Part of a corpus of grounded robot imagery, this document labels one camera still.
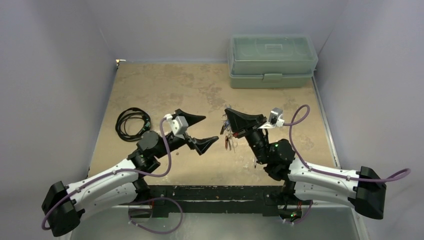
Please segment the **grey key holder plate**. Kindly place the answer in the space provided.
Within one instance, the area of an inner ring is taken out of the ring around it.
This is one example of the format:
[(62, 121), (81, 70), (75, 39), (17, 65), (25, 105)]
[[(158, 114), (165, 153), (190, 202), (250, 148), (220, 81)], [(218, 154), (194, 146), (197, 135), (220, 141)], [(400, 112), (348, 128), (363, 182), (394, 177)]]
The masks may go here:
[(236, 147), (237, 146), (235, 145), (235, 143), (233, 141), (233, 132), (232, 132), (231, 126), (228, 129), (223, 129), (223, 124), (224, 124), (225, 121), (228, 121), (230, 123), (230, 121), (228, 120), (226, 114), (223, 114), (222, 115), (221, 120), (222, 120), (222, 126), (221, 126), (221, 130), (220, 130), (220, 135), (223, 135), (224, 136), (224, 139), (225, 139), (226, 136), (228, 136), (228, 138), (229, 138), (229, 147), (230, 147), (230, 149), (228, 149), (227, 151), (234, 151), (234, 152), (236, 152)]

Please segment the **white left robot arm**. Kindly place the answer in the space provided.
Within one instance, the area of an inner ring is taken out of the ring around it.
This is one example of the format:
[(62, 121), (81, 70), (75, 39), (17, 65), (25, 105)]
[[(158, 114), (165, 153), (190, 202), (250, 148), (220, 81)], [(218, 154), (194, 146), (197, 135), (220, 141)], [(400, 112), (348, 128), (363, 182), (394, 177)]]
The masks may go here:
[(74, 183), (52, 184), (41, 204), (42, 230), (60, 237), (73, 231), (90, 213), (133, 201), (138, 205), (146, 203), (149, 191), (138, 184), (145, 176), (166, 176), (172, 167), (172, 151), (188, 146), (202, 155), (219, 139), (197, 139), (188, 134), (189, 127), (205, 118), (177, 109), (160, 120), (160, 132), (146, 130), (136, 149), (109, 169)]

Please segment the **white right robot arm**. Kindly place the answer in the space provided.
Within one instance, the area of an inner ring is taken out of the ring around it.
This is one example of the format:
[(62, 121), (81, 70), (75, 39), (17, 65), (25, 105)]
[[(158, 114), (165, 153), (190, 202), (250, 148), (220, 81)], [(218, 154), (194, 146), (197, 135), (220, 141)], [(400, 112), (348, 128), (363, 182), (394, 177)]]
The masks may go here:
[(291, 137), (270, 142), (268, 130), (287, 125), (280, 108), (272, 109), (269, 117), (232, 108), (224, 111), (233, 137), (246, 139), (255, 163), (275, 181), (284, 181), (280, 191), (284, 202), (333, 202), (367, 218), (383, 219), (387, 186), (372, 168), (345, 170), (308, 163), (296, 152)]

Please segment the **red key tag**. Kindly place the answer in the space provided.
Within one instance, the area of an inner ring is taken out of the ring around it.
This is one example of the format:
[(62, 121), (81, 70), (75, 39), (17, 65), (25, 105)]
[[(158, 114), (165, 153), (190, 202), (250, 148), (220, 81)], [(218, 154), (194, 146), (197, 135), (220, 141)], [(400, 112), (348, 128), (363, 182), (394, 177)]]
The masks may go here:
[(230, 149), (230, 147), (229, 147), (229, 137), (228, 136), (225, 137), (225, 149), (226, 150)]

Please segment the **green plastic toolbox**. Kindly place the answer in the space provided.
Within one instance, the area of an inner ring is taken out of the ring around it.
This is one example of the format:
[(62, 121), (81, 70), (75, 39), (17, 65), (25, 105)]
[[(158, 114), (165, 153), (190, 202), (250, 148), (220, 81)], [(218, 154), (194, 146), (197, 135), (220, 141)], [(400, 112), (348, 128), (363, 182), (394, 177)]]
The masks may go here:
[(227, 60), (232, 88), (280, 89), (303, 87), (319, 59), (306, 34), (235, 34)]

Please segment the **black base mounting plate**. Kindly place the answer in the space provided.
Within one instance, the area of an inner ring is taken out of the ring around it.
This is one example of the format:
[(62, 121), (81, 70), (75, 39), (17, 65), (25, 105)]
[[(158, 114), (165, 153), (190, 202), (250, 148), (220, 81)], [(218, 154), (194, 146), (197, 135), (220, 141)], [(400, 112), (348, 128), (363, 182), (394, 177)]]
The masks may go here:
[(307, 207), (283, 186), (273, 185), (150, 185), (129, 205), (145, 205), (154, 218), (170, 213), (261, 214), (264, 217), (287, 215), (289, 209)]

